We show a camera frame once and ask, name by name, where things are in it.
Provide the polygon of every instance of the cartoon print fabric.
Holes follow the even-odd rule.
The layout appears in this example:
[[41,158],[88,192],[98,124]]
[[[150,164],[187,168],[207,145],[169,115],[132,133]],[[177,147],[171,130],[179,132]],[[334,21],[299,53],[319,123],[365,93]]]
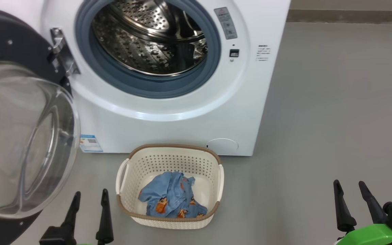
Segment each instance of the cartoon print fabric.
[[155,217],[195,218],[207,214],[193,196],[195,178],[180,172],[157,175],[140,191],[138,199],[148,202],[146,215]]

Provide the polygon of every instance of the floor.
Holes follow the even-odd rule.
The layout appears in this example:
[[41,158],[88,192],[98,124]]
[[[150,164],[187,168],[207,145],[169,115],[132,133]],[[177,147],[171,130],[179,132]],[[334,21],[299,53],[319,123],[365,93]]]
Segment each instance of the floor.
[[[79,154],[61,194],[14,245],[60,225],[81,191],[75,238],[95,243],[101,191],[124,154]],[[253,157],[222,157],[221,205],[204,229],[141,226],[112,198],[112,244],[332,244],[333,180],[358,227],[372,223],[358,181],[392,201],[392,25],[287,23]]]

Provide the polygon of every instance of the sticker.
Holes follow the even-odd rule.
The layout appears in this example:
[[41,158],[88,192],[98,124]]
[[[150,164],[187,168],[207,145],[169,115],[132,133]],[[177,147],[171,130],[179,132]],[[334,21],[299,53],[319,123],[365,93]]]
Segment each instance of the sticker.
[[226,39],[237,38],[237,32],[235,32],[235,26],[232,22],[231,16],[229,15],[228,8],[223,7],[214,9],[214,12],[216,12],[217,18],[219,18]]
[[94,135],[82,134],[80,148],[83,152],[104,152]]
[[269,45],[258,45],[256,61],[268,61],[270,48]]

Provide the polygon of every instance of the white washing machine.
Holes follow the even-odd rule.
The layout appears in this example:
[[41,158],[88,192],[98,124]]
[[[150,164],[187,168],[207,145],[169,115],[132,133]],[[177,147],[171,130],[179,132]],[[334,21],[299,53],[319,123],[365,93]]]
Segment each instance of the white washing machine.
[[250,156],[289,4],[0,0],[0,10],[58,57],[43,59],[69,77],[85,152],[179,143]]

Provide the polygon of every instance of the white plastic basket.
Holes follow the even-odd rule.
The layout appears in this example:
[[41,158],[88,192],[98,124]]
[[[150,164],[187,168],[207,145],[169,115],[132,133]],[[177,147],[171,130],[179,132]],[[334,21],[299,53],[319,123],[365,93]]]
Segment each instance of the white plastic basket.
[[[195,199],[208,209],[197,218],[162,218],[146,215],[146,202],[138,200],[140,190],[165,171],[179,171],[194,177]],[[116,177],[117,201],[122,211],[137,223],[165,229],[200,229],[208,225],[219,207],[224,187],[224,170],[218,155],[210,149],[152,144],[135,149],[120,166]]]

